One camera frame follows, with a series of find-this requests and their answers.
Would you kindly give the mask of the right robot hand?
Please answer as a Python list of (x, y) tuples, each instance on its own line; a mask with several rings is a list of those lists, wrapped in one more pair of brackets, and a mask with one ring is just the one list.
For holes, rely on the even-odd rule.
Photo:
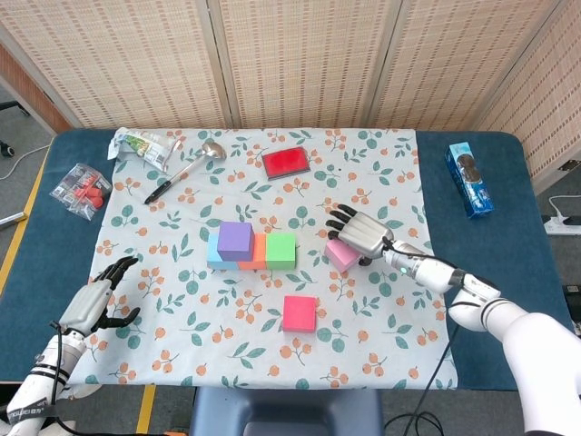
[(330, 211), (326, 221), (328, 238), (339, 240), (359, 253), (359, 265), (370, 266), (382, 257), (385, 242), (393, 241), (393, 232), (383, 223), (357, 211), (346, 204), (339, 204)]

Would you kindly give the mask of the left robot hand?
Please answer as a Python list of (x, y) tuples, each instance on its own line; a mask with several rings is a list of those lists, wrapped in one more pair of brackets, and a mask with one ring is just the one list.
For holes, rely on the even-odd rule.
[(133, 323), (140, 313), (139, 307), (123, 318), (115, 318), (107, 315), (107, 303), (124, 274), (137, 262), (136, 257), (125, 256), (108, 265), (76, 293), (59, 321), (52, 323), (55, 329), (62, 334), (78, 332), (87, 337), (99, 329), (124, 328)]

